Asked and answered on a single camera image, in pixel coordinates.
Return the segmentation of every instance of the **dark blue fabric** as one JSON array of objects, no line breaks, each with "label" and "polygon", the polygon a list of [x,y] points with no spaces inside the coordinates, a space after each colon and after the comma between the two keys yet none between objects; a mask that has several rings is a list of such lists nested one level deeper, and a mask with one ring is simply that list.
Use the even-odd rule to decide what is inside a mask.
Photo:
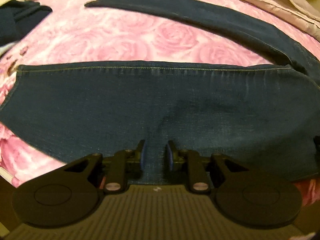
[{"label": "dark blue fabric", "polygon": [[314,55],[272,24],[241,12],[196,0],[96,0],[85,6],[138,11],[215,32],[277,65],[291,65],[320,85],[319,61]]},{"label": "dark blue fabric", "polygon": [[[116,7],[119,0],[111,1]],[[0,107],[0,121],[30,145],[64,162],[95,152],[109,156],[145,139],[145,170],[134,183],[178,182],[165,171],[168,140],[205,156],[224,153],[291,181],[317,174],[313,137],[320,135],[320,92],[314,56],[252,17],[193,0],[186,0],[188,10],[178,12],[185,0],[174,1],[176,7],[169,6],[172,0],[126,2],[143,12],[157,5],[161,16],[175,15],[209,31],[224,31],[274,57],[278,65],[146,61],[21,65]],[[241,24],[231,20],[240,18]],[[210,22],[220,27],[210,27]]]},{"label": "dark blue fabric", "polygon": [[52,12],[38,2],[11,0],[0,6],[0,46],[19,41]]}]

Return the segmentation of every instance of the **ribbed black surface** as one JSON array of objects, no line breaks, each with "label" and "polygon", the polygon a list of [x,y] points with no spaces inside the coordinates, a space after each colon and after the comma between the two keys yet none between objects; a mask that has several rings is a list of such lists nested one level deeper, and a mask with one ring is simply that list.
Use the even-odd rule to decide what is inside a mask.
[{"label": "ribbed black surface", "polygon": [[58,229],[22,224],[5,240],[287,240],[301,234],[293,225],[245,228],[222,216],[207,196],[184,186],[130,186],[124,194],[105,197],[77,224]]}]

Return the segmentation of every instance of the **jeans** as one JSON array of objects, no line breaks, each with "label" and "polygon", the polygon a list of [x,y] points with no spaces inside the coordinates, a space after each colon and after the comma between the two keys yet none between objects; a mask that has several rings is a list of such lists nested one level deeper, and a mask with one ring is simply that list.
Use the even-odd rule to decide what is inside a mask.
[{"label": "jeans", "polygon": [[[152,1],[131,0],[130,8],[146,12],[139,2],[152,7]],[[167,172],[168,140],[203,156],[229,155],[290,181],[317,174],[316,58],[260,20],[203,2],[169,1],[154,6],[163,13],[162,6],[170,4],[165,16],[188,23],[189,12],[198,10],[197,26],[211,30],[219,25],[234,39],[255,44],[279,65],[146,61],[21,65],[0,107],[0,121],[33,147],[64,162],[95,152],[110,156],[145,139],[145,170],[131,183],[181,183],[182,177]],[[189,3],[188,10],[180,6],[184,2]],[[216,8],[219,17],[212,16]],[[242,25],[231,21],[241,17],[246,18]]]}]

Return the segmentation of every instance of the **blue denim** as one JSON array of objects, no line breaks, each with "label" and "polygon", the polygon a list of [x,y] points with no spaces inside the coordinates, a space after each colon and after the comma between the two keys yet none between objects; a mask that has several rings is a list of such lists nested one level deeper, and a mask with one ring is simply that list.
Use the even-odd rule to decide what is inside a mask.
[{"label": "blue denim", "polygon": [[[143,12],[152,1],[126,0],[130,8]],[[210,29],[210,22],[221,25],[225,33],[234,34],[229,36],[246,45],[254,43],[252,47],[278,65],[146,61],[21,65],[0,107],[0,121],[33,147],[67,163],[95,152],[110,156],[145,139],[145,170],[131,183],[181,182],[183,176],[167,172],[168,140],[203,156],[224,153],[290,181],[316,175],[313,137],[320,135],[316,58],[270,24],[224,7],[174,1],[161,0],[154,6],[165,12],[163,17],[175,15],[188,23],[192,18],[207,30],[218,29]],[[188,10],[182,7],[184,1]],[[230,20],[240,18],[242,25]]]},{"label": "blue denim", "polygon": [[0,6],[0,47],[21,40],[52,9],[38,2],[10,0]]}]

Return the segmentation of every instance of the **pink floral bedspread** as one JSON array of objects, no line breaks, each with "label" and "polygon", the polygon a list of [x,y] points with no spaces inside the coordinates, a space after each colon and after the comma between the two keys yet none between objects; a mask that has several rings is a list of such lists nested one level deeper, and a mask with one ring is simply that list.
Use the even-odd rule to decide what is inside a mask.
[{"label": "pink floral bedspread", "polygon": [[[256,65],[263,57],[218,35],[136,12],[85,8],[90,0],[39,0],[53,9],[41,24],[0,60],[0,103],[15,82],[13,64],[42,65],[102,60],[154,60]],[[275,25],[320,58],[319,43],[292,25],[240,0],[201,0]],[[64,165],[17,138],[0,124],[0,166],[15,186]],[[320,198],[317,180],[297,184],[304,205]]]}]

